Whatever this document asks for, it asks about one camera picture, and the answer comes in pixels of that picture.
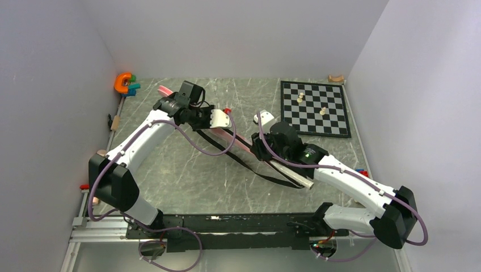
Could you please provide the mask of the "pink badminton racket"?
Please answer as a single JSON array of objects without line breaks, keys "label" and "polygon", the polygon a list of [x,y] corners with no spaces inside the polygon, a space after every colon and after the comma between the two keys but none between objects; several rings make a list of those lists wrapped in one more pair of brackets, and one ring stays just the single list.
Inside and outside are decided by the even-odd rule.
[{"label": "pink badminton racket", "polygon": [[287,177],[290,177],[295,182],[299,183],[300,185],[307,188],[308,190],[313,188],[314,183],[311,180],[309,180],[308,178],[305,178],[305,177],[299,175],[295,171],[291,170],[290,168],[288,168],[288,167],[286,167],[286,166],[282,165],[281,163],[276,162],[274,160],[271,160],[270,163],[272,164],[273,168],[275,168],[278,172],[286,175]]}]

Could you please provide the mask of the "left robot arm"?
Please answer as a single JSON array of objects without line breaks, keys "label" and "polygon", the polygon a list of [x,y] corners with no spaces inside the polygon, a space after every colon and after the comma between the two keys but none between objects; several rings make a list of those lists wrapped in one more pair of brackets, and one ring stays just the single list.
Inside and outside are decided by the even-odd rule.
[{"label": "left robot arm", "polygon": [[216,122],[230,126],[231,117],[206,103],[204,87],[183,81],[177,92],[161,97],[139,126],[104,156],[94,154],[88,162],[90,187],[88,217],[98,222],[115,212],[134,220],[149,238],[165,228],[164,213],[141,195],[134,174],[155,146],[178,131],[187,141],[191,138],[180,128],[212,129]]}]

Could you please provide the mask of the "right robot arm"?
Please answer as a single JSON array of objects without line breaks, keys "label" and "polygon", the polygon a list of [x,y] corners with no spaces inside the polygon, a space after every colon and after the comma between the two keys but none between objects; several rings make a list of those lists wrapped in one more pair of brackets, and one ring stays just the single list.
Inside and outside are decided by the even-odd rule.
[{"label": "right robot arm", "polygon": [[411,189],[405,186],[395,189],[362,175],[327,150],[304,143],[286,122],[258,114],[253,123],[258,132],[251,136],[250,150],[258,160],[276,162],[310,183],[325,182],[361,204],[361,208],[321,204],[312,221],[317,234],[349,230],[372,235],[393,249],[401,249],[404,244],[423,246],[428,242],[427,226]]}]

